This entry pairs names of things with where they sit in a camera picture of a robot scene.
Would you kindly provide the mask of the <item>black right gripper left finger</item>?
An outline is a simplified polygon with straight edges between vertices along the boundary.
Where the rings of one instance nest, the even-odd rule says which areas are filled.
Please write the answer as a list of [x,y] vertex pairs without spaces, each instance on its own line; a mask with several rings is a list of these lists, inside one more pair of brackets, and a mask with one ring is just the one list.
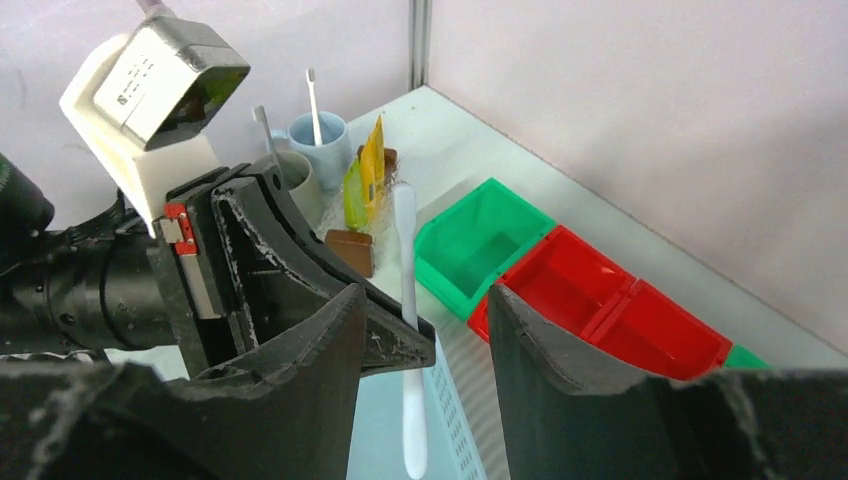
[[342,479],[366,333],[362,287],[191,379],[133,363],[5,362],[5,479]]

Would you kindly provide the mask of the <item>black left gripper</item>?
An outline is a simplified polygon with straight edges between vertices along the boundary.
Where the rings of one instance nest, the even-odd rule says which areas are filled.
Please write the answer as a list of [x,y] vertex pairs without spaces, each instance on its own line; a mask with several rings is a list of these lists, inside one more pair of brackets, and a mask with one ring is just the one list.
[[175,345],[191,375],[234,359],[233,284],[210,195],[264,205],[262,162],[217,167],[166,193],[147,229],[118,196],[63,229],[42,190],[1,163],[1,352],[5,356]]

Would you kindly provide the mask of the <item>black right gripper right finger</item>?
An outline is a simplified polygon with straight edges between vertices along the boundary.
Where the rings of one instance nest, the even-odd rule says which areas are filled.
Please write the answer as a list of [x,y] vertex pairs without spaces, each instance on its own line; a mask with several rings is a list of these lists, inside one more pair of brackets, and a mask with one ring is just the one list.
[[679,381],[488,293],[514,479],[843,479],[843,369],[718,369]]

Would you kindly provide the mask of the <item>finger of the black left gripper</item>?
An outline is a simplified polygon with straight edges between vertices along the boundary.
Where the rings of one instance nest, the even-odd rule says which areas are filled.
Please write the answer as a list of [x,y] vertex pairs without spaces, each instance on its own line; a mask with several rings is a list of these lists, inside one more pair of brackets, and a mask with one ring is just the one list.
[[364,376],[432,367],[435,329],[418,318],[418,330],[402,319],[399,303],[345,264],[325,246],[283,192],[281,172],[270,162],[262,174],[264,205],[210,195],[221,249],[233,284],[239,350],[248,351],[314,314],[348,286],[365,292]]

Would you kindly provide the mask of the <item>light blue plastic basket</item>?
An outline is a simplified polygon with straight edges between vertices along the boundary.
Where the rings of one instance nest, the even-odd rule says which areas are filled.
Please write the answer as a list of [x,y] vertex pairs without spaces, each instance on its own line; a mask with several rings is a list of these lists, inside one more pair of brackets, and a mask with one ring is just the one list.
[[[470,330],[439,333],[438,360],[424,372],[427,479],[509,479],[490,350]],[[360,383],[349,479],[406,479],[399,373]]]

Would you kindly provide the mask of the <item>grey ceramic mug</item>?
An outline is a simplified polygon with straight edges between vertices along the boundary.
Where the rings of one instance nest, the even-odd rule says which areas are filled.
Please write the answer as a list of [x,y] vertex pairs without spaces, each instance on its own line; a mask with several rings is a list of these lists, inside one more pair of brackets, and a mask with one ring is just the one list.
[[277,152],[288,192],[310,227],[318,227],[326,211],[323,191],[311,163],[302,154],[282,150]]

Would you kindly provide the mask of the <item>red plastic bin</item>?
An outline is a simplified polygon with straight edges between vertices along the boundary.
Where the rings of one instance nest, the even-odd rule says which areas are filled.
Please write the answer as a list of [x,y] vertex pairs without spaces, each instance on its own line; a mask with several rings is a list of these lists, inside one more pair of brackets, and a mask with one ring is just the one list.
[[627,272],[564,226],[541,237],[505,271],[516,250],[498,234],[464,262],[466,294],[510,288],[559,329],[639,368],[688,380],[725,363],[732,343],[645,280]]

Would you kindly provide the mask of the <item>light blue ceramic mug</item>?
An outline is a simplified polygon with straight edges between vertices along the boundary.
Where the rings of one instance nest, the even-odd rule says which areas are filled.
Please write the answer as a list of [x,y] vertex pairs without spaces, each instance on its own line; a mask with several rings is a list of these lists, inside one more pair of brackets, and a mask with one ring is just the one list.
[[287,129],[273,129],[272,139],[277,143],[286,142],[291,150],[304,155],[324,191],[338,190],[355,157],[348,124],[334,113],[320,111],[318,126],[322,143],[317,145],[312,120],[311,113],[304,113]]

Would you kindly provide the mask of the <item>yellow toothpaste tube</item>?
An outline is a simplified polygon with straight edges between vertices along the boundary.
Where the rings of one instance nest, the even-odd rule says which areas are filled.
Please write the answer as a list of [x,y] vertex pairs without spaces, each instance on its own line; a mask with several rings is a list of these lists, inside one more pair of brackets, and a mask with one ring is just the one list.
[[368,222],[375,221],[384,197],[385,147],[382,116],[379,115],[359,155],[363,201]]

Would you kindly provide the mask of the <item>green bin with toothpaste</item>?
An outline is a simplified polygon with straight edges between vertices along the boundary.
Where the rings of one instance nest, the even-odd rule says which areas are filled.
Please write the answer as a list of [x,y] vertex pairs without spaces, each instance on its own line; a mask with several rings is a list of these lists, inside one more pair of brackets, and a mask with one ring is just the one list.
[[416,278],[465,322],[495,280],[555,225],[489,178],[421,227],[414,242]]

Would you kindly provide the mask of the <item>green bin with toothbrushes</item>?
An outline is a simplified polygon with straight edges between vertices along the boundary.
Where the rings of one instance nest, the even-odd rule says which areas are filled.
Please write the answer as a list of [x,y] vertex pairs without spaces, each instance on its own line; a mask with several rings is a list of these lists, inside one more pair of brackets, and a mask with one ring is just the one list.
[[769,369],[766,361],[740,344],[734,344],[724,361],[724,368],[730,369]]

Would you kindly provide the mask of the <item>glass jar with brown lid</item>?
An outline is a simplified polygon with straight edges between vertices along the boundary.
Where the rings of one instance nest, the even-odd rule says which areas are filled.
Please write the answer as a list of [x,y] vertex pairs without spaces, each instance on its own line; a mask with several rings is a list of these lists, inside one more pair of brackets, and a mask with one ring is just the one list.
[[325,244],[340,259],[365,278],[371,278],[375,270],[374,240],[368,233],[331,229],[325,236]]

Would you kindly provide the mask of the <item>clear textured glass tray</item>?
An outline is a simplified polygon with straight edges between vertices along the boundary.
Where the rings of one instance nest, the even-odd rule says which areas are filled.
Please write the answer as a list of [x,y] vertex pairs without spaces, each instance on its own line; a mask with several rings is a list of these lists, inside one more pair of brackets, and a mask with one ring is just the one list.
[[392,208],[384,201],[375,219],[364,208],[347,207],[343,192],[324,196],[326,208],[315,231],[346,264],[365,278],[373,279],[397,257],[397,240]]

